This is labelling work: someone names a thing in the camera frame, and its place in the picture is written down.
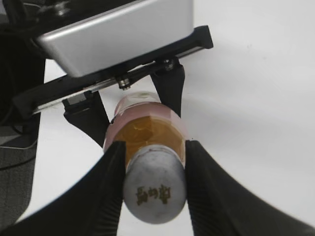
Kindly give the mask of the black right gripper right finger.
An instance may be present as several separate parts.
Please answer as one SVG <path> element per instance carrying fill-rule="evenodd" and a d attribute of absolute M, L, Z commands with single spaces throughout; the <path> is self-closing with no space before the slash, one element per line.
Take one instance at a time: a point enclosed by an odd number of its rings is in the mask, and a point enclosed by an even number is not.
<path fill-rule="evenodd" d="M 195 236 L 313 236 L 314 227 L 266 203 L 231 177 L 199 141 L 186 141 L 189 214 Z"/>

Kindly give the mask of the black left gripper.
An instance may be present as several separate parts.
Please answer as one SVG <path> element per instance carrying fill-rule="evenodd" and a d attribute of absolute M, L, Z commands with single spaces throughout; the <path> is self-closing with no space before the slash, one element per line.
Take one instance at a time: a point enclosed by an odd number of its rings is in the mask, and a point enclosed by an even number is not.
<path fill-rule="evenodd" d="M 102 147 L 110 121 L 98 90 L 115 84 L 125 89 L 150 75 L 161 103 L 181 117 L 185 70 L 179 58 L 212 47 L 209 26 L 199 26 L 165 47 L 80 78 L 59 77 L 13 97 L 12 102 L 27 119 L 62 101 L 64 118 Z"/>

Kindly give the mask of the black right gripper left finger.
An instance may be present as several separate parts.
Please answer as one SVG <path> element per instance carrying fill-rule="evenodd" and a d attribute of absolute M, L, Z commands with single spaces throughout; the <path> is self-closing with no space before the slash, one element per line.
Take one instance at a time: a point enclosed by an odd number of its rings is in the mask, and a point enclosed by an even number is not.
<path fill-rule="evenodd" d="M 115 236 L 123 202 L 126 145 L 114 142 L 67 192 L 2 236 Z"/>

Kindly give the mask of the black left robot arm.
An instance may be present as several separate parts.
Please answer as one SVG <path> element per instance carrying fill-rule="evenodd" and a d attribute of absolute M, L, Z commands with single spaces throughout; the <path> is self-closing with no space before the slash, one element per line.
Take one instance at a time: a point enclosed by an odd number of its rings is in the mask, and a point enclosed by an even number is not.
<path fill-rule="evenodd" d="M 165 47 L 138 56 L 112 68 L 80 78 L 63 76 L 47 84 L 44 80 L 48 54 L 29 34 L 57 18 L 59 0 L 4 0 L 0 16 L 0 226 L 14 224 L 27 209 L 39 129 L 39 105 L 64 99 L 79 92 L 87 95 L 86 111 L 68 105 L 65 116 L 71 124 L 83 125 L 83 116 L 107 118 L 100 108 L 99 93 L 92 87 L 131 84 L 175 63 L 174 57 L 190 50 L 210 49 L 213 42 L 208 26 Z"/>

